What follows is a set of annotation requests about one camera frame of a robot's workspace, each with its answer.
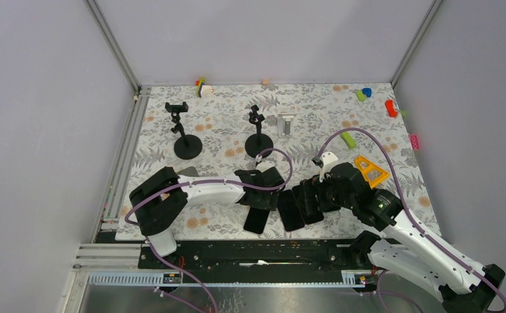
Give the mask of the purple-edged smartphone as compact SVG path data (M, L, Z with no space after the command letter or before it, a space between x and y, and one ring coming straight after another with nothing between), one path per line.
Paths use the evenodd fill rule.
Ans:
M305 227L305 222L291 190L285 190L280 193L277 209L286 231L295 231Z

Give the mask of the silver-edged smartphone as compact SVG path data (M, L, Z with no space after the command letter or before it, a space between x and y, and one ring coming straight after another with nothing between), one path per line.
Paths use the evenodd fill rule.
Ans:
M270 211L251 207L247 214L243 229L250 233L262 234L269 218Z

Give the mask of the black smartphone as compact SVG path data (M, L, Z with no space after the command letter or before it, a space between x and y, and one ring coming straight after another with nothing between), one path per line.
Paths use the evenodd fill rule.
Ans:
M295 197L295 204L299 208L302 219L306 225L321 222L324 219L319 209L316 189L311 183L306 182L294 186L291 191Z

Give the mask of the black round-base phone stand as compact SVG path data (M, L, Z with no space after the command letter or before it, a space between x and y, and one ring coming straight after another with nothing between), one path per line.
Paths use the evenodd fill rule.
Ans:
M195 135L187 134L181 123L180 115L189 111L188 104L186 102L182 102L182 104L170 104L166 102L165 109L171 114L171 121L174 123L174 126L170 130L174 134L180 134L180 137L173 146L175 155L182 160L196 158L203 149L202 141Z

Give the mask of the black phone stand with phone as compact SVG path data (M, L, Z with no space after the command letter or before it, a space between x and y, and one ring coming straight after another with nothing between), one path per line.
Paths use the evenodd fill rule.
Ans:
M252 158L256 158L259 154L262 158L265 158L271 154L271 151L265 153L263 151L274 147L272 139L262 132L262 122L265 117L259 113L257 105L250 108L248 116L248 122L256 127L256 133L246 139L245 151Z

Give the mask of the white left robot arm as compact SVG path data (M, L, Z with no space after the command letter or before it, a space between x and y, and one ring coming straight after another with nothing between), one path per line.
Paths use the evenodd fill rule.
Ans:
M271 166L264 170L236 170L218 177L190 177L164 167L128 196L141 234L153 246L154 260L164 268L179 259L170 227L186 207L209 203L233 203L272 211L286 180Z

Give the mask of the blue-edged smartphone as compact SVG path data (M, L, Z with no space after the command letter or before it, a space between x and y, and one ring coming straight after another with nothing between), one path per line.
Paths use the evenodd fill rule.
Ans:
M316 181L316 198L319 210L323 213L339 211L341 206L334 199L335 186L330 181Z

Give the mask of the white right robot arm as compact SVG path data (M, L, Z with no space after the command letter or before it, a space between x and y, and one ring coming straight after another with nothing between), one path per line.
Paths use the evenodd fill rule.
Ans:
M392 192L371 188L350 163L339 163L298 188L298 206L307 213L349 209L363 224L351 245L351 262L390 270L422 288L446 312L486 312L505 278L496 264L483 265L452 247L418 218L408 215Z

